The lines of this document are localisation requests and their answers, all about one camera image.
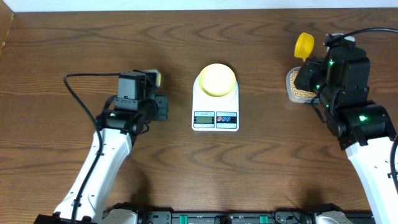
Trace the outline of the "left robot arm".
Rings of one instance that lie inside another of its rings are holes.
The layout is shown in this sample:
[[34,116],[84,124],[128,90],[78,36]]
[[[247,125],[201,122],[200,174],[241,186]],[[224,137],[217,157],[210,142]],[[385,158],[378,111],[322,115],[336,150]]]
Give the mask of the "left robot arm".
[[122,203],[106,211],[117,173],[136,138],[149,131],[151,121],[168,117],[168,101],[158,95],[158,70],[133,70],[118,75],[118,92],[102,112],[90,116],[95,133],[88,156],[69,193],[52,215],[38,215],[36,223],[145,223],[146,216]]

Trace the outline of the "yellow measuring scoop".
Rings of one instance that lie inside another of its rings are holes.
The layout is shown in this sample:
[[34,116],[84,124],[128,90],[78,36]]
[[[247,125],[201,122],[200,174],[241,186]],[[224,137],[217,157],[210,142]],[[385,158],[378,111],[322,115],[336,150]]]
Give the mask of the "yellow measuring scoop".
[[303,61],[310,56],[315,45],[315,39],[311,34],[302,32],[295,44],[294,57],[301,58]]

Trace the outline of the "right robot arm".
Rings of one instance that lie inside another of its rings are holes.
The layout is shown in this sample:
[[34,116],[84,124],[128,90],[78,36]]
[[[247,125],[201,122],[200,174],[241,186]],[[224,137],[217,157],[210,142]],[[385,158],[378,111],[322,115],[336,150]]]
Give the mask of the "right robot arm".
[[354,166],[376,223],[397,223],[397,133],[387,110],[368,95],[371,68],[354,37],[331,37],[325,58],[306,58],[296,89],[315,94],[320,115]]

